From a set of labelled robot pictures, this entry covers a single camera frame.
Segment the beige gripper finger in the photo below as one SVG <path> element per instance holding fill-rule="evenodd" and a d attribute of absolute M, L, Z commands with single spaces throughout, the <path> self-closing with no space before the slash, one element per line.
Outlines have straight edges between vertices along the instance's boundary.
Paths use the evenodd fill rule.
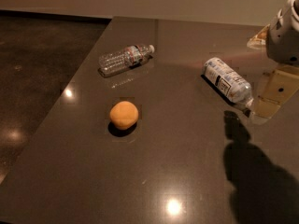
<path fill-rule="evenodd" d="M 264 124 L 299 91 L 299 67 L 280 64 L 268 76 L 263 90 L 253 102 L 249 118 Z"/>

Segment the white rounded gripper body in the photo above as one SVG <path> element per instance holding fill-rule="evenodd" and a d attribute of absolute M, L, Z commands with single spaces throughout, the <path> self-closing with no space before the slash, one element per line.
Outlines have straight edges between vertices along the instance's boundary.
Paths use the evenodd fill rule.
<path fill-rule="evenodd" d="M 270 22 L 266 52 L 277 63 L 299 64 L 299 0 L 288 0 Z"/>

